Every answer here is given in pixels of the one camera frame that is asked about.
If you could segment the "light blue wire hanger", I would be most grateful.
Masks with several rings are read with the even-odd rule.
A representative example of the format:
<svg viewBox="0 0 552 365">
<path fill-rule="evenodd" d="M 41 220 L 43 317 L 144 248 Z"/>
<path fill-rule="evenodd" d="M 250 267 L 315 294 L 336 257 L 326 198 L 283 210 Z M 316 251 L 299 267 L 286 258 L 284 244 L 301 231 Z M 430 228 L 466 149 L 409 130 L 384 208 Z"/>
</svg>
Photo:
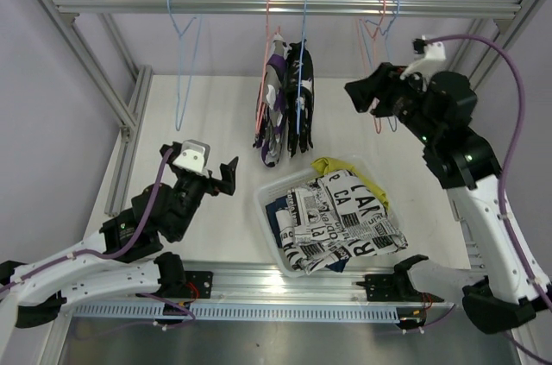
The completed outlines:
<svg viewBox="0 0 552 365">
<path fill-rule="evenodd" d="M 199 38 L 203 28 L 203 16 L 192 16 L 184 27 L 181 27 L 176 19 L 176 6 L 173 0 L 166 0 L 166 11 L 171 20 L 172 27 L 178 38 L 178 68 L 176 80 L 176 102 L 174 128 L 179 132 L 184 124 L 185 113 L 191 93 L 191 84 L 195 75 Z M 186 48 L 191 44 L 187 33 L 195 29 L 195 37 L 191 46 L 191 55 L 187 59 Z"/>
</svg>

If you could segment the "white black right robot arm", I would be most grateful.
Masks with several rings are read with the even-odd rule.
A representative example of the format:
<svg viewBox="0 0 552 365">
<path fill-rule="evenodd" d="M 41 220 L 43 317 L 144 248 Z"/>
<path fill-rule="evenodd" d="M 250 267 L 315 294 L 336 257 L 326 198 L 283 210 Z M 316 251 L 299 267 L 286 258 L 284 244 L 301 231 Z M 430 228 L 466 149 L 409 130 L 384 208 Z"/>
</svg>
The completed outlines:
<svg viewBox="0 0 552 365">
<path fill-rule="evenodd" d="M 487 335 L 516 329 L 546 309 L 551 280 L 534 260 L 501 190 L 505 167 L 469 126 L 478 98 L 467 77 L 405 76 L 403 67 L 382 63 L 344 89 L 357 112 L 394 116 L 423 144 L 426 167 L 447 193 L 454 219 L 469 228 L 484 264 L 477 274 L 412 256 L 394 268 L 395 294 L 408 300 L 430 293 L 460 305 Z"/>
</svg>

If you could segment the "newsprint patterned trousers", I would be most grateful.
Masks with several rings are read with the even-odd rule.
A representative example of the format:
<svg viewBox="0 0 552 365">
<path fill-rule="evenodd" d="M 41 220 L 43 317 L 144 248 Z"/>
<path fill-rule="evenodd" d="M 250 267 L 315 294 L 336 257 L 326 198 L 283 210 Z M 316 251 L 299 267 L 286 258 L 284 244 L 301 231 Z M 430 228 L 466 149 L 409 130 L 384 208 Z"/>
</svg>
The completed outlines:
<svg viewBox="0 0 552 365">
<path fill-rule="evenodd" d="M 340 169 L 289 189 L 283 253 L 292 271 L 312 274 L 360 256 L 408 247 L 383 200 L 361 178 Z"/>
</svg>

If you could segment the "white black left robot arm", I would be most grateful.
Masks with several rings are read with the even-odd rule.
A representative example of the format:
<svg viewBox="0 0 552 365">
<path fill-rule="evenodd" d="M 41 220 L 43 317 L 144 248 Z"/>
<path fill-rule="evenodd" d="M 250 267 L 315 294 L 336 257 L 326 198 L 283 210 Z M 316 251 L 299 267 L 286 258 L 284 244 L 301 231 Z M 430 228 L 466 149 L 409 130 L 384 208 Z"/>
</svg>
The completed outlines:
<svg viewBox="0 0 552 365">
<path fill-rule="evenodd" d="M 238 162 L 216 179 L 203 159 L 166 147 L 155 182 L 91 236 L 41 261 L 2 263 L 1 328 L 38 327 L 94 299 L 183 295 L 184 267 L 163 243 L 183 240 L 204 196 L 234 194 Z"/>
</svg>

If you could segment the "pink hanger with newsprint trousers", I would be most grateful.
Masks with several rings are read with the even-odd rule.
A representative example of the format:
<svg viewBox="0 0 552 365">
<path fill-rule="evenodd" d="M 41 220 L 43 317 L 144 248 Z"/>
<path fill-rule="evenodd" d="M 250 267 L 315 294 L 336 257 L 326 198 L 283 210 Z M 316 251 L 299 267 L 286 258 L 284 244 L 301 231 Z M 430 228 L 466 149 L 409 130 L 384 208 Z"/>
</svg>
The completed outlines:
<svg viewBox="0 0 552 365">
<path fill-rule="evenodd" d="M 382 33 L 381 28 L 386 17 L 386 0 L 379 0 L 379 2 L 380 2 L 380 10 L 379 10 L 379 19 L 377 21 L 372 22 L 364 18 L 360 18 L 358 20 L 362 42 L 365 46 L 367 61 L 371 71 L 374 71 L 375 66 L 378 65 L 377 40 Z M 371 41 L 371 53 L 368 53 L 367 39 L 370 39 Z"/>
</svg>

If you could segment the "blue hanger with navy trousers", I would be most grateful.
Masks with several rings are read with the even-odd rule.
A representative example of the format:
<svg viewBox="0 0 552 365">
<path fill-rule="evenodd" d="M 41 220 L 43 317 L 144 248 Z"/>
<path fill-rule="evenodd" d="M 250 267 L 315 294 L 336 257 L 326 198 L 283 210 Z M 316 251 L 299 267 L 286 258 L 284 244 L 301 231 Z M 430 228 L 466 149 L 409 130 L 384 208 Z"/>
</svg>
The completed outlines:
<svg viewBox="0 0 552 365">
<path fill-rule="evenodd" d="M 401 9 L 401 0 L 392 0 L 391 3 L 389 2 L 389 0 L 386 0 L 386 17 L 385 17 L 385 20 L 384 20 L 382 28 L 381 28 L 382 33 L 378 37 L 378 40 L 377 40 L 377 48 L 379 47 L 378 46 L 378 41 L 382 40 L 382 45 L 383 45 L 383 48 L 385 49 L 386 61 L 387 62 L 392 61 L 392 50 L 391 50 L 391 37 L 390 37 L 390 35 L 392 34 L 393 26 L 394 26 L 395 22 L 398 19 L 398 15 L 400 14 L 400 9 Z M 360 45 L 362 47 L 362 52 L 361 53 L 365 54 L 364 62 L 366 64 L 366 66 L 368 67 L 368 70 L 371 71 L 370 66 L 368 65 L 368 61 L 367 61 L 367 54 L 366 54 L 366 51 L 365 51 L 365 46 L 362 42 L 361 32 L 360 32 L 360 29 L 359 29 L 358 21 L 357 21 L 356 25 L 357 25 L 358 31 L 360 33 L 360 39 L 361 39 Z M 371 41 L 370 41 L 370 39 L 367 39 L 367 48 L 368 48 L 368 53 L 371 53 Z"/>
</svg>

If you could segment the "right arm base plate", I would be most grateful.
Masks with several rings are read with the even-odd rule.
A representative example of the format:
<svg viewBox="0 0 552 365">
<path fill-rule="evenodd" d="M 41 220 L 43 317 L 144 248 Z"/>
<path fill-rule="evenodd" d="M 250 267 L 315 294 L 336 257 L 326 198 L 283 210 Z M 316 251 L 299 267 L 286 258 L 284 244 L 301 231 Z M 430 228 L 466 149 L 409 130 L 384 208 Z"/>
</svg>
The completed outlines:
<svg viewBox="0 0 552 365">
<path fill-rule="evenodd" d="M 365 290 L 369 302 L 443 302 L 435 294 L 416 290 L 404 273 L 366 274 L 355 285 Z"/>
</svg>

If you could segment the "black white patterned trousers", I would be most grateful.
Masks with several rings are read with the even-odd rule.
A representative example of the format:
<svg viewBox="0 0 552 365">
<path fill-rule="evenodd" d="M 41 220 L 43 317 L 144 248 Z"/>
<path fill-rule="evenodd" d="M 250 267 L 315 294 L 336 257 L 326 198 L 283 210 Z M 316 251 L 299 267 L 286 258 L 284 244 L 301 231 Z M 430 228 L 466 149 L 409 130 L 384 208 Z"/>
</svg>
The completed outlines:
<svg viewBox="0 0 552 365">
<path fill-rule="evenodd" d="M 310 148 L 313 148 L 311 131 L 314 116 L 315 80 L 313 61 L 310 52 L 306 48 L 306 42 L 304 44 L 301 89 L 301 130 L 299 136 L 296 134 L 299 48 L 300 42 L 290 44 L 290 51 L 286 60 L 287 70 L 284 84 L 286 116 L 288 123 L 287 150 L 291 157 L 296 155 L 298 151 L 305 153 Z"/>
</svg>

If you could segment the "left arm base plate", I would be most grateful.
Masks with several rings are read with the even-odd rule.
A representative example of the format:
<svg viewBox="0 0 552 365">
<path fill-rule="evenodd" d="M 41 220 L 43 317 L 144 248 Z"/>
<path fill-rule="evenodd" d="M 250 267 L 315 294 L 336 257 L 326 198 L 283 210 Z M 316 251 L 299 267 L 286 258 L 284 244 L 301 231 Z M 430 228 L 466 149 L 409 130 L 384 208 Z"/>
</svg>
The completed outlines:
<svg viewBox="0 0 552 365">
<path fill-rule="evenodd" d="M 181 287 L 179 296 L 185 299 L 209 299 L 213 278 L 211 271 L 185 271 L 185 284 Z"/>
</svg>

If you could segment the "navy blue denim trousers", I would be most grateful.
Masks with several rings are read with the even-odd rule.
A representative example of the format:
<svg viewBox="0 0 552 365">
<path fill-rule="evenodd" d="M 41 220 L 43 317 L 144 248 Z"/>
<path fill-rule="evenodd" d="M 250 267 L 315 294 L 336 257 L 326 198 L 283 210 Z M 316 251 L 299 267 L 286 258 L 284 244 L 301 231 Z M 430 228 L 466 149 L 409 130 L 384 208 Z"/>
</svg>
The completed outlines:
<svg viewBox="0 0 552 365">
<path fill-rule="evenodd" d="M 289 212 L 286 197 L 276 198 L 265 207 L 270 230 L 272 231 L 277 248 L 282 249 L 282 235 L 289 230 Z"/>
</svg>

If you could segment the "blue hanger with black trousers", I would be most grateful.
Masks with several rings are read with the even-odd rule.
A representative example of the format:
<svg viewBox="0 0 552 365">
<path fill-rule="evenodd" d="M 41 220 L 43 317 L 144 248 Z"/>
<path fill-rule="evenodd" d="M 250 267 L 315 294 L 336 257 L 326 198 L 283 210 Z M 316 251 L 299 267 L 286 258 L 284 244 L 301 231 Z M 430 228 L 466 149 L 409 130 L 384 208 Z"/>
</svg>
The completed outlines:
<svg viewBox="0 0 552 365">
<path fill-rule="evenodd" d="M 298 62 L 298 88 L 297 88 L 297 105 L 296 105 L 296 134 L 300 135 L 301 127 L 301 89 L 302 89 L 302 77 L 303 77 L 303 57 L 304 57 L 304 44 L 306 37 L 306 15 L 307 15 L 308 0 L 304 0 L 301 22 L 301 39 L 299 48 L 299 62 Z"/>
</svg>

